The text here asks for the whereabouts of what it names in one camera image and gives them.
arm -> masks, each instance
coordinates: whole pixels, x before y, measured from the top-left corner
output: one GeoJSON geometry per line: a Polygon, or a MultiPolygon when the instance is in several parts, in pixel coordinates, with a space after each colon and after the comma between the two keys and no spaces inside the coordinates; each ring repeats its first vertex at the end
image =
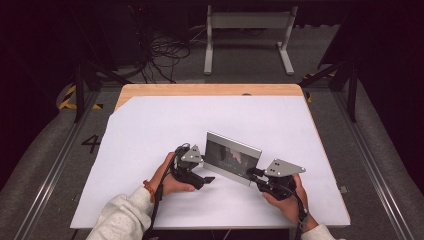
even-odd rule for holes
{"type": "MultiPolygon", "coordinates": [[[[305,208],[309,209],[308,197],[305,189],[303,188],[302,181],[300,180],[299,175],[293,175],[293,178],[296,182],[297,195],[302,200],[302,203],[305,208]]],[[[280,209],[281,213],[297,226],[299,221],[299,209],[297,199],[294,196],[291,196],[290,198],[281,201],[278,201],[266,192],[262,193],[262,196],[268,201],[269,204],[280,209]]],[[[312,215],[310,215],[308,222],[302,229],[302,232],[302,240],[334,240],[327,227],[325,225],[318,225],[312,215]]]]}
{"type": "MultiPolygon", "coordinates": [[[[150,180],[149,185],[154,192],[173,155],[168,153],[150,180]]],[[[171,174],[165,177],[163,186],[163,196],[176,191],[194,191],[193,186],[178,182],[171,174]]],[[[154,204],[150,202],[150,197],[149,191],[143,186],[138,187],[129,197],[123,194],[114,197],[103,208],[87,239],[141,239],[151,224],[154,204]]]]}

wrist strap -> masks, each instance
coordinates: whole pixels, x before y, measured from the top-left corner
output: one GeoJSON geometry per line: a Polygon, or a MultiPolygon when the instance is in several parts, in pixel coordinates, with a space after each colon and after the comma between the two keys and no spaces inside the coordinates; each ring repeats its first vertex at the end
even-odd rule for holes
{"type": "Polygon", "coordinates": [[[306,224],[308,224],[310,216],[311,216],[311,214],[309,214],[308,209],[304,208],[302,216],[299,217],[299,228],[301,230],[303,230],[305,228],[306,224]]]}

white table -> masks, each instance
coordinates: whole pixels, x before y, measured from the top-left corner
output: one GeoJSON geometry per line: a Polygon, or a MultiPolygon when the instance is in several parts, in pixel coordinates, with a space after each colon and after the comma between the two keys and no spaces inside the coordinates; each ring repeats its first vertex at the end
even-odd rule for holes
{"type": "MultiPolygon", "coordinates": [[[[261,149],[259,168],[268,167],[274,158],[305,167],[301,178],[317,221],[329,226],[350,224],[300,87],[166,84],[123,88],[71,228],[92,228],[107,201],[117,194],[131,194],[177,146],[197,144],[203,154],[208,130],[261,149]],[[243,93],[253,96],[240,96],[243,93]]],[[[155,229],[293,226],[267,204],[254,183],[245,186],[202,167],[195,172],[216,179],[200,191],[166,197],[155,229]]]]}

metal rail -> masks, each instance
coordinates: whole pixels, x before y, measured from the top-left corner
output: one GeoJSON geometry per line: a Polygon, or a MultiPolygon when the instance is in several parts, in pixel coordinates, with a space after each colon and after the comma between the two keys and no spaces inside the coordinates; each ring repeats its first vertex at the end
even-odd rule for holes
{"type": "Polygon", "coordinates": [[[362,162],[365,166],[368,175],[371,178],[374,188],[381,200],[381,203],[383,204],[384,209],[387,212],[387,215],[393,225],[393,228],[396,231],[398,238],[405,240],[415,239],[404,217],[402,216],[399,207],[396,204],[392,192],[390,191],[389,187],[386,184],[386,181],[384,180],[381,174],[380,169],[378,168],[378,165],[376,164],[374,157],[371,154],[371,151],[366,145],[360,129],[358,128],[356,123],[353,123],[350,120],[349,114],[346,111],[346,101],[344,100],[342,93],[334,92],[333,96],[336,100],[339,110],[343,113],[343,116],[349,125],[350,131],[353,137],[355,138],[359,150],[361,151],[362,162]]]}
{"type": "Polygon", "coordinates": [[[35,200],[32,203],[30,210],[28,211],[24,221],[22,222],[18,232],[16,233],[14,238],[15,240],[29,239],[29,237],[31,236],[31,233],[34,230],[35,225],[37,224],[56,186],[56,183],[59,180],[63,168],[66,165],[66,161],[68,160],[75,139],[78,136],[81,127],[84,125],[84,122],[90,112],[91,106],[95,104],[97,96],[98,92],[90,92],[88,94],[88,99],[85,104],[85,109],[87,110],[81,116],[81,119],[78,121],[78,123],[74,123],[74,125],[72,126],[65,140],[65,143],[63,144],[52,168],[50,169],[50,172],[47,174],[47,177],[44,180],[44,183],[41,185],[40,190],[38,191],[38,194],[35,197],[35,200]]]}

printed number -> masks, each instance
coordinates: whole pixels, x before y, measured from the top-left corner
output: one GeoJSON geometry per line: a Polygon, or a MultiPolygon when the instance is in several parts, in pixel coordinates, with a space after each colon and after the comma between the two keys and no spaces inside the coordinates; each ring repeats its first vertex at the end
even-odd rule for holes
{"type": "Polygon", "coordinates": [[[93,135],[89,139],[82,142],[81,145],[91,146],[90,153],[93,153],[96,145],[100,145],[100,142],[97,142],[97,139],[99,139],[99,136],[93,135]]]}

